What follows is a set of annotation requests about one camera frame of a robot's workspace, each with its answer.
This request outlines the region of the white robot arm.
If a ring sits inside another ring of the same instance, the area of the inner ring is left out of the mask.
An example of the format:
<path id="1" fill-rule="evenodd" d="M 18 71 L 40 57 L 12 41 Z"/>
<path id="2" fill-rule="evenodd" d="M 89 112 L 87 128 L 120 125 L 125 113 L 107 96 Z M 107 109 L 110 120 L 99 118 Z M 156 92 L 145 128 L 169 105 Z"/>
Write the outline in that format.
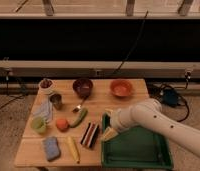
<path id="1" fill-rule="evenodd" d="M 154 98 L 113 110 L 101 140 L 111 140 L 136 125 L 169 138 L 200 158 L 200 130 L 165 116 L 161 103 Z"/>

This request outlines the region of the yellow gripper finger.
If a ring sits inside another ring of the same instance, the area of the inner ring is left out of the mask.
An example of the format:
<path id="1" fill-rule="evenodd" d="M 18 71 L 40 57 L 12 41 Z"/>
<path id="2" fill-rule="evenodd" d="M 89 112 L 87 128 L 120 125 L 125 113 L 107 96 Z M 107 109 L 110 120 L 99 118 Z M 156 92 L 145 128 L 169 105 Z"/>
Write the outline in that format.
<path id="1" fill-rule="evenodd" d="M 108 141 L 108 140 L 116 137 L 117 135 L 118 135 L 118 132 L 114 128 L 108 126 L 105 129 L 104 133 L 102 134 L 101 140 L 102 141 Z"/>

